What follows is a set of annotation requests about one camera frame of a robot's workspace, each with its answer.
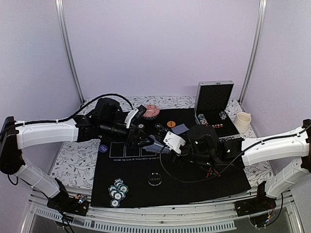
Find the orange poker chip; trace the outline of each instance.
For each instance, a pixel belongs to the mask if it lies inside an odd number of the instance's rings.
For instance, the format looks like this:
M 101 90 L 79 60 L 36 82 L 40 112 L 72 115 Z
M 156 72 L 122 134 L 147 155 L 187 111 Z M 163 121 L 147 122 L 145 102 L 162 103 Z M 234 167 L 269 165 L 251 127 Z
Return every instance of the orange poker chip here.
M 176 126 L 176 123 L 174 121 L 169 121 L 169 122 L 167 122 L 167 126 L 170 128 L 173 128 Z

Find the red poker chip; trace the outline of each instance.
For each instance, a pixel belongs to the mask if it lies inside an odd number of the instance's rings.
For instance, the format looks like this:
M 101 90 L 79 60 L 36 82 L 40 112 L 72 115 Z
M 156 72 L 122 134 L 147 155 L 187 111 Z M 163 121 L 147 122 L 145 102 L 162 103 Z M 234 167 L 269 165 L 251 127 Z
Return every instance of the red poker chip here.
M 156 119 L 156 117 L 160 113 L 160 109 L 158 108 L 158 106 L 153 105 L 153 104 L 149 104 L 146 106 L 146 108 L 147 108 L 147 111 L 145 112 L 145 114 L 142 117 L 146 120 Z

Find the white poker chip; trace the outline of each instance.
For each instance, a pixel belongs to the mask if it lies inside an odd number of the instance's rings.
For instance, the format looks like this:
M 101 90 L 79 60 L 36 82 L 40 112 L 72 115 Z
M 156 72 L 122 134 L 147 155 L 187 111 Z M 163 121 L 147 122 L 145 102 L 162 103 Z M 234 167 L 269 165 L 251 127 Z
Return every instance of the white poker chip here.
M 113 208 L 118 208 L 120 206 L 120 202 L 118 200 L 112 199 L 110 202 L 110 206 Z
M 124 185 L 123 183 L 117 183 L 116 187 L 117 187 L 118 190 L 120 190 L 120 187 L 123 186 L 123 185 Z
M 128 187 L 126 186 L 126 185 L 121 185 L 120 187 L 119 187 L 119 190 L 121 190 L 122 192 L 124 192 L 124 193 L 127 193 L 128 192 Z
M 123 199 L 125 198 L 125 193 L 124 193 L 124 192 L 122 192 L 122 191 L 120 191 L 120 193 L 121 193 L 121 195 L 122 195 L 121 200 L 123 200 Z
M 114 182 L 115 186 L 117 186 L 118 183 L 123 183 L 123 180 L 122 179 L 116 179 Z
M 112 191 L 110 192 L 110 196 L 111 196 L 112 198 L 114 198 L 114 196 L 115 196 L 115 194 L 116 194 L 117 192 L 118 192 L 117 190 L 112 190 Z
M 122 194 L 120 192 L 115 193 L 114 198 L 116 200 L 121 200 L 122 199 Z
M 118 190 L 118 189 L 117 189 L 117 187 L 111 185 L 111 186 L 108 188 L 108 190 L 109 190 L 109 193 L 111 193 L 111 191 L 113 191 L 113 190 Z

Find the case lid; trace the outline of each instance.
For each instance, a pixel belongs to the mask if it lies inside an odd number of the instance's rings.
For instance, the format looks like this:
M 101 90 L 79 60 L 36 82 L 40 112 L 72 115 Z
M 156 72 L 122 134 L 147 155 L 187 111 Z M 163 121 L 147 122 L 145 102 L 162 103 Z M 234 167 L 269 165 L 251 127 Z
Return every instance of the case lid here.
M 195 113 L 223 111 L 227 107 L 233 81 L 199 82 L 196 95 Z

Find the black poker mat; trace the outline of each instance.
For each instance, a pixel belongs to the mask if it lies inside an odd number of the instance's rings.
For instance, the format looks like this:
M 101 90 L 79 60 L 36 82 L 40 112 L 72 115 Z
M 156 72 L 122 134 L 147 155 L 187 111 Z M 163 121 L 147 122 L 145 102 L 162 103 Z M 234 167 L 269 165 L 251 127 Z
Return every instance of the black poker mat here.
M 194 110 L 161 110 L 155 120 L 141 119 L 136 123 L 143 123 L 146 133 L 153 134 L 156 123 L 166 125 L 170 120 L 176 122 L 176 125 L 184 123 L 190 128 L 195 125 Z M 111 143 L 105 140 L 101 141 L 101 145 L 106 145 L 108 151 L 98 153 L 91 198 L 93 207 L 110 207 L 112 198 L 108 188 L 118 178 L 121 178 L 129 187 L 129 192 L 121 201 L 120 208 L 187 204 L 226 197 L 251 188 L 242 169 L 225 171 L 221 177 L 203 182 L 181 183 L 164 171 L 159 156 L 154 153 L 143 149 L 126 148 L 122 143 Z M 207 174 L 198 165 L 191 163 L 185 163 L 181 169 L 178 165 L 167 161 L 166 156 L 168 155 L 161 156 L 163 165 L 175 178 L 197 181 L 204 179 Z M 153 172 L 162 177 L 162 183 L 158 186 L 151 186 L 148 183 L 148 177 Z

